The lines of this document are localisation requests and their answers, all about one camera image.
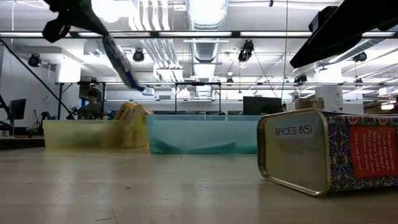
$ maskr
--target black pole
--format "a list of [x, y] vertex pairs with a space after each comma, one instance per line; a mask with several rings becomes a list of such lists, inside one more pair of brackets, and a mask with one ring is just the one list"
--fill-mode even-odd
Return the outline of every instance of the black pole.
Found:
[[105, 91], [106, 91], [106, 83], [102, 83], [101, 119], [104, 119]]
[[58, 119], [61, 118], [62, 87], [63, 87], [63, 83], [60, 83], [60, 93], [58, 94], [58, 115], [57, 115]]
[[220, 111], [220, 114], [221, 114], [221, 84], [218, 84], [218, 87], [219, 87], [219, 89], [218, 89], [218, 97], [219, 97], [219, 99], [218, 99], [218, 103], [220, 104], [219, 105], [219, 111]]
[[174, 94], [174, 113], [177, 114], [177, 86], [178, 84], [175, 84], [175, 94]]

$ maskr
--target metal tin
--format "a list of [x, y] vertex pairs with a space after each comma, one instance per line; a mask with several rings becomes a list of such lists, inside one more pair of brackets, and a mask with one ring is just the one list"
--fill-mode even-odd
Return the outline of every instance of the metal tin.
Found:
[[322, 97], [299, 98], [295, 100], [295, 108], [296, 110], [305, 108], [325, 109], [325, 102]]
[[258, 168], [311, 196], [398, 183], [398, 118], [303, 109], [263, 116]]

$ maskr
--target cable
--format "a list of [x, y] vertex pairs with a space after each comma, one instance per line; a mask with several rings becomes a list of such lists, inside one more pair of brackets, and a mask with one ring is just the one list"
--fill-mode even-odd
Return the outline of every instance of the cable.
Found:
[[56, 94], [50, 89], [49, 86], [47, 86], [43, 80], [41, 78], [39, 78], [33, 71], [32, 69], [30, 69], [22, 60], [20, 57], [17, 56], [17, 54], [10, 48], [10, 46], [8, 46], [8, 44], [0, 38], [0, 42], [4, 44], [4, 46], [7, 48], [7, 50], [12, 54], [12, 56], [14, 56], [49, 92], [52, 96], [54, 96], [55, 99], [58, 100], [58, 102], [61, 103], [61, 105], [66, 109], [66, 111], [68, 112], [68, 114], [70, 114], [70, 110], [67, 108], [67, 106], [62, 103], [62, 101], [60, 100], [60, 98], [58, 98], [56, 96]]
[[288, 21], [289, 21], [289, 0], [286, 0], [286, 37], [285, 37], [285, 63], [284, 63], [284, 81], [282, 82], [282, 92], [280, 94], [280, 98], [282, 99], [284, 96], [284, 87], [285, 87], [285, 78], [286, 78], [286, 59], [287, 59], [287, 29], [288, 29]]
[[263, 74], [264, 77], [266, 78], [268, 85], [271, 87], [271, 90], [272, 90], [272, 92], [275, 94], [276, 98], [278, 98], [278, 95], [276, 95], [275, 90], [273, 89], [272, 85], [269, 83], [269, 79], [268, 79], [268, 77], [267, 77], [266, 72], [264, 71], [264, 69], [263, 69], [262, 66], [261, 66], [261, 62], [260, 62], [260, 60], [259, 60], [259, 57], [257, 57], [257, 54], [256, 54], [256, 52], [255, 52], [254, 50], [253, 50], [253, 53], [254, 53], [254, 56], [256, 56], [257, 62], [259, 63], [259, 66], [260, 66], [260, 68], [261, 68], [262, 74]]

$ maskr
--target ceiling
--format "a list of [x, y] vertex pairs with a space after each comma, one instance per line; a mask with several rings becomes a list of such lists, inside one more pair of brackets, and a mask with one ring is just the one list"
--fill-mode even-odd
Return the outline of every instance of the ceiling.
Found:
[[[121, 18], [114, 23], [104, 22], [108, 30], [131, 30], [128, 24], [129, 11], [124, 7], [124, 0], [117, 0], [117, 9]], [[225, 30], [287, 30], [288, 31], [308, 31], [308, 25], [316, 16], [317, 12], [326, 6], [337, 6], [341, 0], [292, 0], [289, 1], [288, 8], [286, 1], [274, 1], [274, 7], [268, 7], [269, 1], [248, 1], [230, 0], [228, 17]], [[185, 1], [169, 1], [169, 24], [173, 30], [186, 30], [187, 18], [186, 11], [181, 10]], [[45, 23], [56, 17], [48, 9], [44, 9], [43, 4], [37, 0], [27, 1], [6, 1], [0, 0], [0, 27], [1, 31], [41, 31]], [[271, 82], [281, 82], [283, 76], [289, 74], [293, 68], [289, 61], [294, 54], [301, 48], [305, 39], [253, 39], [255, 54], [250, 58], [246, 68], [240, 68], [237, 57], [238, 50], [241, 48], [244, 39], [224, 39], [228, 43], [221, 44], [214, 77], [215, 80], [225, 82], [227, 72], [233, 72], [235, 82], [262, 82], [266, 81], [265, 76]], [[385, 40], [366, 51], [368, 60], [357, 63], [356, 70], [354, 62], [341, 62], [343, 77], [345, 80], [352, 81], [354, 76], [366, 75], [371, 72], [386, 68], [395, 64], [394, 60], [398, 56], [394, 50], [398, 46], [398, 40]], [[142, 47], [138, 39], [118, 39], [119, 44], [124, 49], [135, 49]], [[180, 64], [183, 66], [183, 77], [189, 78], [193, 74], [192, 55], [190, 46], [183, 43], [183, 39], [174, 39], [175, 49]], [[63, 39], [55, 44], [50, 44], [44, 39], [15, 39], [13, 46], [21, 47], [60, 47], [72, 54], [75, 54], [83, 63], [82, 75], [97, 77], [99, 80], [107, 82], [120, 82], [116, 72], [111, 68], [111, 64], [105, 56], [90, 55], [95, 49], [101, 49], [100, 40], [95, 39]], [[59, 63], [59, 58], [46, 58], [51, 63]], [[141, 82], [155, 82], [152, 71], [154, 62], [146, 55], [143, 62], [134, 62], [132, 65]], [[315, 72], [313, 66], [303, 69], [308, 76], [308, 81], [313, 80]], [[395, 72], [383, 73], [367, 82], [383, 82], [395, 77]], [[225, 88], [236, 89], [237, 86], [226, 86]], [[125, 89], [122, 86], [112, 87], [115, 90]]]

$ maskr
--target printed label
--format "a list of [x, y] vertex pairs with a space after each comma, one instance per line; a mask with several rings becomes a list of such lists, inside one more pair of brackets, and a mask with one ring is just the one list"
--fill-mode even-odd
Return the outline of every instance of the printed label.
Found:
[[274, 135], [279, 139], [310, 138], [313, 137], [313, 128], [311, 124], [278, 126], [274, 129]]
[[395, 127], [349, 127], [349, 147], [357, 179], [398, 176]]

